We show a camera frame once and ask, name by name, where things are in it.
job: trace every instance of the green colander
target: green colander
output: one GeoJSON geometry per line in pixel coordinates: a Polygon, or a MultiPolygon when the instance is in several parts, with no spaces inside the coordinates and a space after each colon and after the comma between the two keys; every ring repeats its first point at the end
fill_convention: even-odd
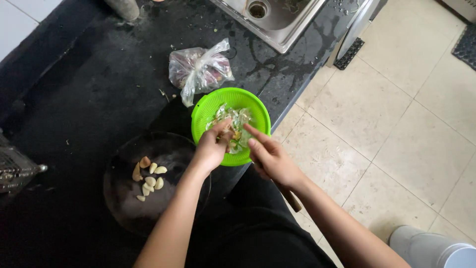
{"type": "MultiPolygon", "coordinates": [[[[195,144],[198,144],[200,137],[205,132],[207,124],[215,119],[215,115],[224,103],[226,109],[248,108],[251,111],[252,121],[250,125],[257,128],[267,135],[271,134],[271,120],[268,111],[253,93],[236,87],[227,87],[213,91],[203,96],[195,105],[192,112],[192,136],[195,144]]],[[[243,151],[237,154],[225,154],[221,162],[225,166],[244,165],[251,162],[249,158],[249,148],[243,148],[243,151]]]]}

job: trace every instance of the forearm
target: forearm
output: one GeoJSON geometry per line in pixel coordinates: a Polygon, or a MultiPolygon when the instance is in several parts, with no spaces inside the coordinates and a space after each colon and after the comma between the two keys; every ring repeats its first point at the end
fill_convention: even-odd
{"type": "Polygon", "coordinates": [[[292,191],[345,267],[405,267],[409,265],[335,203],[309,178],[292,191]]]}
{"type": "Polygon", "coordinates": [[[190,165],[134,267],[184,267],[195,210],[207,172],[190,165]]]}

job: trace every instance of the sink drain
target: sink drain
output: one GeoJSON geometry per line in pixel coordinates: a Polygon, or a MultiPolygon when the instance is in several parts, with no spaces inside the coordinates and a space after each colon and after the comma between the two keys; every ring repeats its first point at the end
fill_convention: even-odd
{"type": "Polygon", "coordinates": [[[268,13],[268,7],[261,1],[254,1],[249,5],[248,11],[253,18],[261,19],[268,13]]]}

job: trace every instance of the stainless steel sink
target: stainless steel sink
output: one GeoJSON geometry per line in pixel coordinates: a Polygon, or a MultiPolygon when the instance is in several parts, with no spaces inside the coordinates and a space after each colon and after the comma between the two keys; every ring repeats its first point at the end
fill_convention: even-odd
{"type": "Polygon", "coordinates": [[[288,51],[326,2],[326,0],[210,1],[281,54],[288,51]]]}

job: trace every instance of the wet countertop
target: wet countertop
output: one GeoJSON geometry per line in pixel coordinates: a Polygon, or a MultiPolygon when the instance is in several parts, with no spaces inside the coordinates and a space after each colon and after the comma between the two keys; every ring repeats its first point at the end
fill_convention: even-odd
{"type": "MultiPolygon", "coordinates": [[[[4,266],[132,265],[144,240],[108,212],[102,176],[116,149],[137,135],[170,131],[190,137],[190,110],[172,98],[179,89],[168,79],[173,49],[210,48],[229,38],[231,49],[223,54],[235,81],[223,87],[256,94],[274,130],[352,17],[330,0],[281,55],[209,1],[138,3],[141,17],[133,24],[110,13],[98,16],[30,90],[25,113],[2,125],[24,154],[49,166],[2,211],[4,266]]],[[[216,170],[211,202],[223,198],[244,170],[216,170]]]]}

